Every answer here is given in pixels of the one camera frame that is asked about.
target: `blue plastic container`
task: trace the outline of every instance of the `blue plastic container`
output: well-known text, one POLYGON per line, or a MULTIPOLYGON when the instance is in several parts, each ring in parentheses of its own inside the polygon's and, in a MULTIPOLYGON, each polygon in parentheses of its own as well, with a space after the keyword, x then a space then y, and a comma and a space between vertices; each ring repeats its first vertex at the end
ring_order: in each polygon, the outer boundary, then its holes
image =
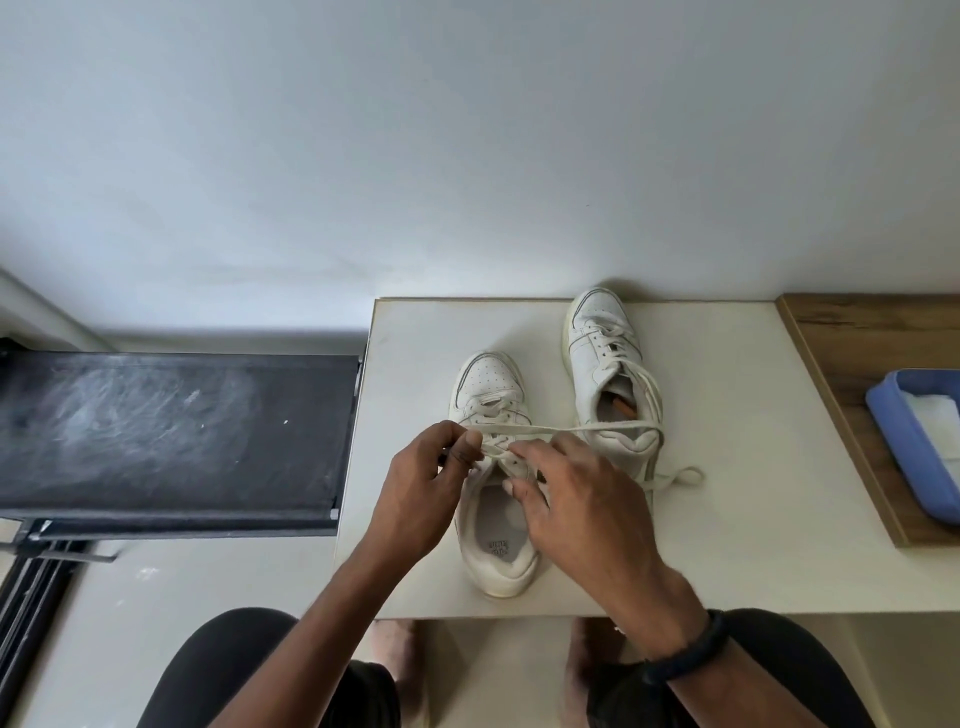
POLYGON ((960 489, 903 399, 903 392, 948 395, 960 402, 960 370, 900 369, 867 392, 867 406, 920 505, 935 519, 960 524, 960 489))

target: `tabletop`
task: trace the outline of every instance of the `tabletop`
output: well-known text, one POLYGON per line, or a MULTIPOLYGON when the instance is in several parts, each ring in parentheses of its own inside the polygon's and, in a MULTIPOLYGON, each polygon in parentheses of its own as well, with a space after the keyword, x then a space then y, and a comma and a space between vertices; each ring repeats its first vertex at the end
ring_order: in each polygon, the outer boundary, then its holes
MULTIPOLYGON (((391 457, 443 419, 472 352, 507 352, 535 423, 573 425, 561 359, 568 302, 380 300, 373 313, 348 466, 336 564, 363 536, 391 457)), ((960 610, 960 551, 898 551, 772 303, 628 303, 663 393, 659 468, 699 466, 706 481, 654 500, 665 561, 709 607, 787 614, 960 610)), ((386 618, 599 615, 541 560, 522 595, 471 584, 451 525, 403 579, 386 618)))

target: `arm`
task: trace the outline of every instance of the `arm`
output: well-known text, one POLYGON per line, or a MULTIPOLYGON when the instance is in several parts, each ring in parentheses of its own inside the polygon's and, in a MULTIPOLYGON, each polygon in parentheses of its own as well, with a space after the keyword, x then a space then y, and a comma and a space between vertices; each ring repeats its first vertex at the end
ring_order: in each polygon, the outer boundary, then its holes
MULTIPOLYGON (((694 642, 707 611, 660 558, 636 483, 568 433, 549 445, 529 440, 511 450, 550 487, 547 505, 535 483, 511 480, 534 546, 603 607, 644 658, 669 657, 694 642)), ((734 641, 670 689, 702 728, 826 728, 734 641)))
POLYGON ((367 534, 303 618, 227 704, 211 728, 316 728, 353 650, 380 607, 453 519, 480 457, 477 432, 427 428, 391 461, 367 534), (453 447, 437 474, 441 449, 453 447))

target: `bare foot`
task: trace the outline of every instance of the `bare foot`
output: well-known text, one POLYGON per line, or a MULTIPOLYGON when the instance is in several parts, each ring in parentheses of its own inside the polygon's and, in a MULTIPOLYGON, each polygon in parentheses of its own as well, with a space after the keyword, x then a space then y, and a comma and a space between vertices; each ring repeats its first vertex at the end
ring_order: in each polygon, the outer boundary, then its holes
POLYGON ((596 669, 620 662, 626 638, 606 617, 580 617, 570 629, 570 652, 564 673, 564 728, 587 728, 587 698, 596 669))
POLYGON ((417 725, 426 708, 423 626, 414 619, 382 619, 370 628, 373 659, 394 677, 404 726, 417 725))

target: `bracelet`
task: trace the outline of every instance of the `bracelet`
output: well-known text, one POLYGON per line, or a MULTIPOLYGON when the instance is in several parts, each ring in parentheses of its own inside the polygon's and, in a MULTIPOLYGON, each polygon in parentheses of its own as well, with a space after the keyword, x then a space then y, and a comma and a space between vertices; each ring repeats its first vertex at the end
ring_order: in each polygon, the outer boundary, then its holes
POLYGON ((708 609, 707 614, 710 615, 710 623, 700 637, 675 655, 643 664, 644 683, 665 685, 703 667, 720 653, 730 638, 730 629, 723 612, 708 609))

